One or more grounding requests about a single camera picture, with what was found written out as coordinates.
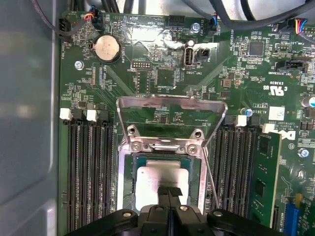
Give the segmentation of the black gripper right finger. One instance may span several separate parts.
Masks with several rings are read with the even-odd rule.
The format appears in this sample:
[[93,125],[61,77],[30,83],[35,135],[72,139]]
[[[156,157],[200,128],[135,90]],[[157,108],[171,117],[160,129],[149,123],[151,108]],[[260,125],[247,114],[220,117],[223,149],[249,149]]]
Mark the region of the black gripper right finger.
[[256,221],[252,221],[223,209],[214,209],[206,216],[191,206],[182,205],[178,187],[170,187],[175,200],[170,205],[175,210],[181,236],[277,236],[278,232]]

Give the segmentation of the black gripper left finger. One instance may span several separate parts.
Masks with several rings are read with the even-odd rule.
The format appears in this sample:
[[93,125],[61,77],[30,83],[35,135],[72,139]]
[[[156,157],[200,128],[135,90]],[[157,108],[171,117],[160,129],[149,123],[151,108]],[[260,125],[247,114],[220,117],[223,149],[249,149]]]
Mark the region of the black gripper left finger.
[[158,188],[158,204],[137,214],[121,209],[68,233],[68,236],[166,236],[169,219],[169,187]]

